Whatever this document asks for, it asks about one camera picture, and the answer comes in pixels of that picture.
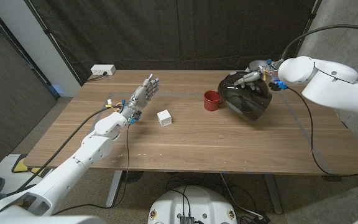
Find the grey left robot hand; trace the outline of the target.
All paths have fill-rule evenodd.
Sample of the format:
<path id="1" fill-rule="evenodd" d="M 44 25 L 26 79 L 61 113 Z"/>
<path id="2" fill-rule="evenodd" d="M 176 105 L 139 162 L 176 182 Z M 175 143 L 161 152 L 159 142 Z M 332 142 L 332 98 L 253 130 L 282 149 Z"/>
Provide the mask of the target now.
<path id="1" fill-rule="evenodd" d="M 158 78 L 153 79 L 153 73 L 151 73 L 131 95 L 129 101 L 127 101 L 121 114 L 125 117 L 130 117 L 136 113 L 141 112 L 152 97 L 158 92 L 160 81 Z"/>

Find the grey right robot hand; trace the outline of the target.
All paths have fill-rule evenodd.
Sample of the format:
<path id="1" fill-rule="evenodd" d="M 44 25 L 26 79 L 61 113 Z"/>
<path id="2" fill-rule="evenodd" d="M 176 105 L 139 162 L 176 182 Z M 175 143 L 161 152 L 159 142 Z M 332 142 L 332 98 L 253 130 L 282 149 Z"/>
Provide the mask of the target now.
<path id="1" fill-rule="evenodd" d="M 256 81 L 258 79 L 266 80 L 268 76 L 274 77 L 278 73 L 278 69 L 283 60 L 271 61 L 268 60 L 254 60 L 246 68 L 246 74 L 234 82 L 235 86 L 240 86 L 245 88 L 246 86 L 250 87 L 251 90 L 260 90 L 260 87 L 257 86 Z"/>

